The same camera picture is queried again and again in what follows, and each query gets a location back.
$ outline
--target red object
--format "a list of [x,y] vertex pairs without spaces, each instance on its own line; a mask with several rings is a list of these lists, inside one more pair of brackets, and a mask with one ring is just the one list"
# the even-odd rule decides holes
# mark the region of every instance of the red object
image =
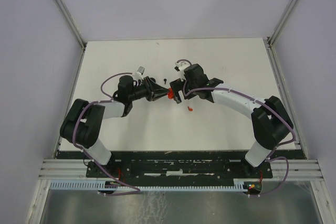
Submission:
[[168,98],[169,99],[173,99],[174,98],[174,93],[173,93],[172,88],[169,88]]

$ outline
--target white table surface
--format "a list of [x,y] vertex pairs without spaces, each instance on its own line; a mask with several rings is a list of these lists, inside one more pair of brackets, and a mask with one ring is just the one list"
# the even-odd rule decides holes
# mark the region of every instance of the white table surface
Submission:
[[[280,97],[261,38],[121,40],[88,42],[72,102],[105,100],[101,83],[139,66],[162,86],[167,78],[168,88],[178,78],[174,63],[179,59],[199,63],[209,79],[222,79],[248,94]],[[110,80],[105,90],[113,94],[118,80]],[[180,104],[167,97],[135,101],[127,117],[103,120],[99,138],[112,151],[247,150],[255,141],[251,120],[198,97]],[[77,149],[62,140],[60,150]]]

